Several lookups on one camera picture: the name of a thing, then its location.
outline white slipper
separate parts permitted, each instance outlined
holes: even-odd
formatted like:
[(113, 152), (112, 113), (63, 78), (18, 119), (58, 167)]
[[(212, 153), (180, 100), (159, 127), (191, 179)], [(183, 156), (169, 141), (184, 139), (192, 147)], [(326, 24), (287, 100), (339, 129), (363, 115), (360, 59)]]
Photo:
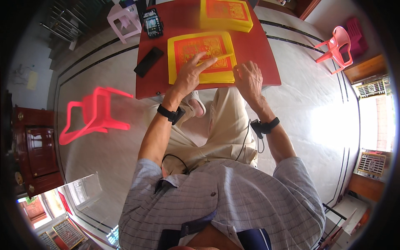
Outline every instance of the white slipper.
[(185, 98), (183, 98), (183, 102), (186, 103), (187, 105), (190, 106), (190, 108), (192, 110), (194, 110), (194, 108), (189, 104), (189, 101), (191, 99), (195, 99), (199, 102), (201, 109), (203, 110), (203, 114), (201, 116), (198, 116), (198, 118), (203, 117), (206, 114), (206, 107), (204, 106), (204, 104), (201, 102), (200, 97), (199, 97), (199, 92), (197, 90), (192, 91), (190, 94), (188, 94), (187, 96), (185, 96)]

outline knee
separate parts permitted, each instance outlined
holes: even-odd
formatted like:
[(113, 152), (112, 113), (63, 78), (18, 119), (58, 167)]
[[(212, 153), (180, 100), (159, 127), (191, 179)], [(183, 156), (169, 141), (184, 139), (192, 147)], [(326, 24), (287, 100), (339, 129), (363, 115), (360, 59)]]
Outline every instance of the knee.
[(157, 114), (157, 109), (158, 109), (159, 104), (153, 105), (149, 107), (146, 111), (144, 111), (143, 114), (143, 121), (146, 127), (148, 127), (153, 120), (154, 116)]

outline black phone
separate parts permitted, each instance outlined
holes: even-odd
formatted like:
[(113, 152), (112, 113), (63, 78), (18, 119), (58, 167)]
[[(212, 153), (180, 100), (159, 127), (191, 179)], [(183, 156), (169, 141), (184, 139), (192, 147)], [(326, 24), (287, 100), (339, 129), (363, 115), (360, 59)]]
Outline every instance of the black phone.
[(162, 36), (162, 23), (155, 8), (142, 12), (143, 22), (149, 38)]
[(144, 77), (149, 69), (156, 63), (156, 61), (164, 54), (162, 50), (157, 47), (153, 47), (147, 55), (139, 62), (136, 68), (133, 70), (140, 77)]

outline wooden table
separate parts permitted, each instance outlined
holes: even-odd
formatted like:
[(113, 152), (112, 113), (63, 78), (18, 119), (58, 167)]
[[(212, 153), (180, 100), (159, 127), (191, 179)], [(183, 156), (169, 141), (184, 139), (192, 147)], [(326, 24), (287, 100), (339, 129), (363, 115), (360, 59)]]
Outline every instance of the wooden table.
[[(249, 33), (230, 30), (232, 44), (238, 64), (251, 60), (258, 64), (263, 75), (264, 86), (280, 86), (281, 81), (274, 55), (264, 30), (254, 10), (247, 3), (253, 28)], [(149, 39), (144, 29), (140, 35), (138, 63), (155, 46), (164, 55), (152, 66), (144, 78), (136, 76), (136, 98), (143, 99), (161, 95), (170, 88), (168, 84), (167, 40), (174, 36), (201, 33), (207, 30), (199, 28), (200, 0), (175, 0), (149, 7), (156, 8), (160, 21), (164, 23), (164, 35)], [(234, 84), (200, 84), (196, 89), (231, 87)]]

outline cabinet door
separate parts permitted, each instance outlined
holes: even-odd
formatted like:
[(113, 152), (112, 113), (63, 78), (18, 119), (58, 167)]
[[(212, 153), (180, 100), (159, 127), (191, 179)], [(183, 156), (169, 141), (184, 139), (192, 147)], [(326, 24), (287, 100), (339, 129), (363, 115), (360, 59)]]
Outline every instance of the cabinet door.
[(54, 129), (27, 128), (26, 141), (33, 178), (58, 171), (54, 149)]

